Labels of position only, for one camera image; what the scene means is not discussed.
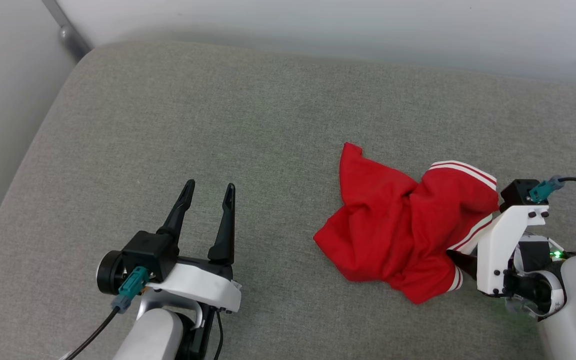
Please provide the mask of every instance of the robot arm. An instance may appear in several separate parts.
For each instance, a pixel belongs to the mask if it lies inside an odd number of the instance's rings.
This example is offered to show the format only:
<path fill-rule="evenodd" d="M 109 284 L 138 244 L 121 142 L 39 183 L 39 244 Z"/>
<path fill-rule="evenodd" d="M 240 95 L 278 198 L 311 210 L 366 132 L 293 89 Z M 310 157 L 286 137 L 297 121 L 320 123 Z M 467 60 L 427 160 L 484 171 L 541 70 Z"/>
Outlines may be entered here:
<path fill-rule="evenodd" d="M 576 359 L 576 252 L 526 232 L 546 224 L 548 202 L 535 203 L 537 180 L 519 179 L 502 191 L 502 213 L 480 231 L 476 255 L 448 251 L 455 264 L 489 297 L 506 298 L 537 319 L 550 360 Z"/>
<path fill-rule="evenodd" d="M 221 224 L 208 259 L 179 256 L 179 236 L 194 189 L 194 180 L 189 180 L 155 234 L 137 232 L 121 251 L 107 253 L 97 269 L 99 290 L 115 296 L 121 296 L 122 285 L 134 269 L 146 268 L 150 274 L 137 320 L 114 360 L 203 360 L 215 317 L 223 336 L 220 312 L 240 309 L 241 285 L 233 280 L 232 267 L 235 187 L 229 184 L 226 189 Z M 193 319 L 165 306 L 191 310 Z"/>

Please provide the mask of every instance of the red jacket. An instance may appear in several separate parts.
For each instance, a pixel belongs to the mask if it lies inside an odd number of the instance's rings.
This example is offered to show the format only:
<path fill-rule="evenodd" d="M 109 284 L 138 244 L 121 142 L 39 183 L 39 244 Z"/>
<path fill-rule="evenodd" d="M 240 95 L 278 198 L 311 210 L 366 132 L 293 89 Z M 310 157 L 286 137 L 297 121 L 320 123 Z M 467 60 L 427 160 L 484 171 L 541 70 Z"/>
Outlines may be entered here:
<path fill-rule="evenodd" d="M 415 304 L 461 287 L 446 250 L 470 254 L 499 209 L 497 180 L 459 161 L 435 162 L 417 183 L 346 143 L 339 181 L 343 207 L 315 242 L 346 279 L 385 281 Z"/>

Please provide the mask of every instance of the gray sofa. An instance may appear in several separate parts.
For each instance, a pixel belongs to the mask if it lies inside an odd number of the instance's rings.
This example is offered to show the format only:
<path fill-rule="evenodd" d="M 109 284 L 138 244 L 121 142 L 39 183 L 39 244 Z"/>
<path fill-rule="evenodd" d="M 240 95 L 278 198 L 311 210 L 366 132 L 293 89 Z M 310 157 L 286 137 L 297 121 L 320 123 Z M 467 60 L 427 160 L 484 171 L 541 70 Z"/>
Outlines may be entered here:
<path fill-rule="evenodd" d="M 541 359 L 535 322 L 471 279 L 413 305 L 385 283 L 343 278 L 313 234 L 341 205 L 344 142 L 416 179 L 440 160 L 500 187 L 576 176 L 576 85 L 173 41 L 98 48 L 0 208 L 0 359 L 77 347 L 110 311 L 95 281 L 103 255 L 156 230 L 190 178 L 187 256 L 206 256 L 226 185 L 237 186 L 242 304 L 222 317 L 222 360 Z M 554 194 L 540 231 L 576 249 L 576 184 Z M 136 312 L 79 358 L 111 359 Z"/>

